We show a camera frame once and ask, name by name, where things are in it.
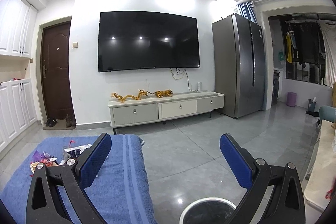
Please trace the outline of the white rimmed trash bin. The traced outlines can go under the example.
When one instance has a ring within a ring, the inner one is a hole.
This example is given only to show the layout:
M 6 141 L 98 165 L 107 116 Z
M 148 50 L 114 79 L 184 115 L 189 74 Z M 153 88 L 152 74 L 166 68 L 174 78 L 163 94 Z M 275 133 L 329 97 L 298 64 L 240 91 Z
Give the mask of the white rimmed trash bin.
M 224 198 L 201 198 L 184 209 L 179 218 L 179 224 L 223 224 L 235 209 L 236 205 Z

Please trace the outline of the blue white milk carton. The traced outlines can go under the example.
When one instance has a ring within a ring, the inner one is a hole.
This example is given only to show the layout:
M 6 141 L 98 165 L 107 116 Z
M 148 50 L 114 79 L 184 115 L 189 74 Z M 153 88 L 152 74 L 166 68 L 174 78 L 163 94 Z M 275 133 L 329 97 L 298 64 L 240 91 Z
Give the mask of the blue white milk carton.
M 68 159 L 77 159 L 85 149 L 90 148 L 91 146 L 91 144 L 85 144 L 76 147 L 63 147 L 64 161 L 67 161 Z

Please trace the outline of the large black wall television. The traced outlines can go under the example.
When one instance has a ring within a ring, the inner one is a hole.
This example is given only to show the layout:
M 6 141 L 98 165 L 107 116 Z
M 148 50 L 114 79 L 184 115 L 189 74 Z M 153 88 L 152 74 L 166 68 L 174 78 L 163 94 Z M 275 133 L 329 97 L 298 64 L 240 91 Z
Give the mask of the large black wall television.
M 199 67 L 195 18 L 149 11 L 100 14 L 99 72 Z

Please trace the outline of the brown candy bag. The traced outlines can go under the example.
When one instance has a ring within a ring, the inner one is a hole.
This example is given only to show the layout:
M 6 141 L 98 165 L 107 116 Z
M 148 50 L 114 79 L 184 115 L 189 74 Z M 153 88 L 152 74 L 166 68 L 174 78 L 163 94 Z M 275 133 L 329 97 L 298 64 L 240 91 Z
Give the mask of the brown candy bag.
M 42 153 L 35 151 L 33 153 L 32 161 L 30 162 L 30 170 L 32 173 L 35 172 L 35 169 L 39 163 L 43 163 L 47 167 L 59 165 L 56 157 L 52 157 L 49 153 L 45 151 L 43 151 Z

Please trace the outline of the beige marble side table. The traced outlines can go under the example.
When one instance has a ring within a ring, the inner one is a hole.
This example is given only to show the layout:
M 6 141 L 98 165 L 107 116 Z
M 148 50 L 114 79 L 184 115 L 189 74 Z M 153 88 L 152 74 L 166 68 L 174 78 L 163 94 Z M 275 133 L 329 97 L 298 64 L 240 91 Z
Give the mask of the beige marble side table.
M 329 121 L 322 121 L 317 154 L 303 193 L 307 217 L 318 217 L 330 202 L 326 196 L 335 179 L 335 129 L 331 125 Z

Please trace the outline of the purple small bin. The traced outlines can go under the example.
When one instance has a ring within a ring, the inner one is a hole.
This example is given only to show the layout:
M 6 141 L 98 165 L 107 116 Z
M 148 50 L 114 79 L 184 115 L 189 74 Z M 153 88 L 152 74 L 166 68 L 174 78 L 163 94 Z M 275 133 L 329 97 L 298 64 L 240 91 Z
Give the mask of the purple small bin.
M 294 92 L 287 92 L 286 105 L 290 107 L 296 106 L 297 94 Z

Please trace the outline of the blue towel table cover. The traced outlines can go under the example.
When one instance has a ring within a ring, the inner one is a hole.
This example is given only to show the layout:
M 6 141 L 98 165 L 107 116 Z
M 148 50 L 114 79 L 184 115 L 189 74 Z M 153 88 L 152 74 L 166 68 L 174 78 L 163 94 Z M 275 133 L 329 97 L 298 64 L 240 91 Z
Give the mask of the blue towel table cover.
M 112 148 L 85 192 L 107 223 L 156 223 L 143 162 L 142 139 L 113 135 Z M 25 223 L 32 180 L 29 154 L 1 191 L 1 200 L 17 223 Z

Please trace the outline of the dark brown entrance door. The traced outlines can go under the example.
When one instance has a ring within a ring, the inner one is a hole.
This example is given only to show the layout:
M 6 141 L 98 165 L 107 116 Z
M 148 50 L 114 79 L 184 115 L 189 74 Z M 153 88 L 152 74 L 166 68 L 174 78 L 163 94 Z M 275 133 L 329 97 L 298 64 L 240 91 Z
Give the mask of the dark brown entrance door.
M 70 21 L 43 30 L 41 75 L 48 118 L 73 116 L 69 77 Z

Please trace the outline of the white wall cabinets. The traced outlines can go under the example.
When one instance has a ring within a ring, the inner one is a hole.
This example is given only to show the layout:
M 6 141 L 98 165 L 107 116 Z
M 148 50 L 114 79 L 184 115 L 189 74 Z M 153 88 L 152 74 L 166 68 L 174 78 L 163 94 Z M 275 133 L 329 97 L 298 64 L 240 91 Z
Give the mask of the white wall cabinets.
M 29 63 L 37 10 L 1 0 L 1 152 L 37 121 Z

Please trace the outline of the white grey TV cabinet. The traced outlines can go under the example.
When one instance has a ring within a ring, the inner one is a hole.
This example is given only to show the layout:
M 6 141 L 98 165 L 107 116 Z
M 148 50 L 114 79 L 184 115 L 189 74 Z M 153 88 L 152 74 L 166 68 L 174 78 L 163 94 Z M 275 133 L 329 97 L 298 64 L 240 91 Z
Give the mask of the white grey TV cabinet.
M 224 94 L 217 92 L 191 92 L 158 98 L 148 96 L 141 100 L 108 102 L 110 126 L 116 134 L 118 128 L 210 113 L 224 108 Z

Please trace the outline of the golden dragon ornament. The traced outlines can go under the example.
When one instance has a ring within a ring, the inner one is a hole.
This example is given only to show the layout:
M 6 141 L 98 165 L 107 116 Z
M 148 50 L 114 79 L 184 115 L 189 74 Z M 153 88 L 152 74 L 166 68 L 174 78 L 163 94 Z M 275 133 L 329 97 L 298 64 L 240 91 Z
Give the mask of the golden dragon ornament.
M 156 96 L 157 98 L 163 98 L 163 97 L 172 97 L 173 96 L 173 91 L 171 89 L 166 89 L 166 90 L 157 90 L 155 92 L 150 92 L 147 90 L 139 89 L 138 94 L 136 96 L 128 94 L 126 96 L 122 96 L 118 93 L 112 93 L 110 95 L 111 98 L 117 98 L 119 102 L 124 103 L 126 100 L 133 99 L 136 101 L 142 100 L 143 97 L 148 97 L 149 95 L 151 96 Z

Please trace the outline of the grey double door refrigerator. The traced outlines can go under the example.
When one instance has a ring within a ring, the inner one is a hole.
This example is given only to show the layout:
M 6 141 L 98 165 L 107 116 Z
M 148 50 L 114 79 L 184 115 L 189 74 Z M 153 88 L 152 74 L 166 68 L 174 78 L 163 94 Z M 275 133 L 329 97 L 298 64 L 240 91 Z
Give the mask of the grey double door refrigerator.
M 238 119 L 263 108 L 266 78 L 261 27 L 232 14 L 212 24 L 215 91 L 225 95 L 222 113 Z

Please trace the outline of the dark shoes by door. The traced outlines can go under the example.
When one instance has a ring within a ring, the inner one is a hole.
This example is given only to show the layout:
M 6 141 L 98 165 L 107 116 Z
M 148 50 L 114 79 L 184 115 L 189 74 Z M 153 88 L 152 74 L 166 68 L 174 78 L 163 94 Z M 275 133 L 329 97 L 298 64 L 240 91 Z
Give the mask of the dark shoes by door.
M 66 114 L 66 117 L 64 119 L 48 118 L 45 123 L 45 126 L 46 127 L 59 126 L 61 129 L 70 128 L 76 126 L 76 121 L 72 116 Z

